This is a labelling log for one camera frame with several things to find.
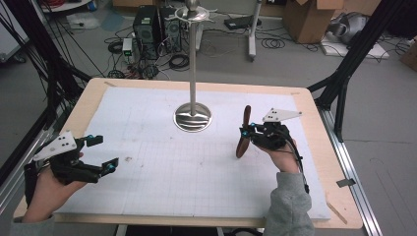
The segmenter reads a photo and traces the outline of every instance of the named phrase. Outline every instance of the human arm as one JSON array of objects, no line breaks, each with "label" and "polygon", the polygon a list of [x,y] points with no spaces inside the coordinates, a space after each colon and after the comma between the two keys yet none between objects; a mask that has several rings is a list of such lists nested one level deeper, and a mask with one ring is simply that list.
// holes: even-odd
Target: human arm
[{"label": "human arm", "polygon": [[23,217],[12,222],[11,235],[52,235],[52,213],[86,183],[73,182],[63,185],[49,167],[38,175],[30,206]]},{"label": "human arm", "polygon": [[312,202],[306,193],[303,175],[299,172],[289,145],[280,150],[264,149],[280,170],[276,173],[278,187],[270,194],[265,236],[314,235],[313,223],[307,214]]}]

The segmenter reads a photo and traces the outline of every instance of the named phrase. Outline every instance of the round metal base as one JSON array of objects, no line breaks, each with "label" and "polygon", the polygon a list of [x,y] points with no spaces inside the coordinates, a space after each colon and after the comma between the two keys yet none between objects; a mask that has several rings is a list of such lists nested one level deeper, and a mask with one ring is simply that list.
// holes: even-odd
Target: round metal base
[{"label": "round metal base", "polygon": [[174,123],[180,130],[186,132],[199,132],[211,123],[209,108],[196,102],[196,115],[191,115],[191,103],[178,107],[174,113]]}]

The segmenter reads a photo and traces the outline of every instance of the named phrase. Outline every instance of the electronic equipment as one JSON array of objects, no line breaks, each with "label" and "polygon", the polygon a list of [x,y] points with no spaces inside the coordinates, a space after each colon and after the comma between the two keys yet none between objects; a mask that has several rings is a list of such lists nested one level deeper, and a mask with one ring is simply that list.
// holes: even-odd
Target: electronic equipment
[{"label": "electronic equipment", "polygon": [[[233,19],[224,20],[224,24],[230,30],[238,30],[238,29],[249,28],[252,25],[253,20],[254,20],[254,16],[233,18]],[[260,26],[261,24],[262,24],[261,20],[258,19],[257,26]]]},{"label": "electronic equipment", "polygon": [[167,20],[175,16],[175,11],[176,9],[170,7],[159,8],[162,24],[162,43],[165,45],[167,53],[180,52],[182,50],[180,21],[178,19]]},{"label": "electronic equipment", "polygon": [[327,31],[330,31],[341,42],[350,46],[368,21],[369,17],[361,13],[341,13],[337,18],[330,21]]},{"label": "electronic equipment", "polygon": [[133,50],[133,39],[132,38],[123,38],[123,56],[127,64],[132,64],[135,62],[135,53]]},{"label": "electronic equipment", "polygon": [[141,57],[149,60],[156,60],[158,47],[161,43],[161,30],[157,8],[154,5],[142,5],[133,22]]}]

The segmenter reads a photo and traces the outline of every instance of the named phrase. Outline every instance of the human hand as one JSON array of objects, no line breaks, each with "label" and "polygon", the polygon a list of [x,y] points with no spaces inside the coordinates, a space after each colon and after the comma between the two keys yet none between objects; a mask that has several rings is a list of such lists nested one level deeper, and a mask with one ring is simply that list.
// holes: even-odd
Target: human hand
[{"label": "human hand", "polygon": [[298,169],[297,161],[295,159],[295,154],[292,153],[292,150],[288,144],[278,150],[270,150],[270,149],[266,149],[263,147],[258,147],[258,148],[269,154],[270,158],[272,159],[273,164],[275,164],[275,166],[281,172],[288,172],[288,173],[300,172]]},{"label": "human hand", "polygon": [[85,182],[79,181],[64,185],[55,178],[50,167],[46,167],[37,177],[33,198],[22,219],[22,223],[35,223],[46,220],[85,185]]}]

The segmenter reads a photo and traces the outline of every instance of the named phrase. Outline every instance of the small propeller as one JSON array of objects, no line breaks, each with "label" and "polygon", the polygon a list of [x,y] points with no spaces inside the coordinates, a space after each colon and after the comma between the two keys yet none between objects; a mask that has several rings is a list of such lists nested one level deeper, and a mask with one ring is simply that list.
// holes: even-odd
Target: small propeller
[{"label": "small propeller", "polygon": [[[250,118],[251,118],[251,106],[247,105],[243,113],[243,124],[242,124],[243,129],[248,129]],[[237,149],[236,149],[236,156],[238,158],[242,157],[242,155],[248,149],[249,142],[250,142],[250,139],[245,139],[243,138],[243,136],[240,137],[239,144],[237,145]]]}]

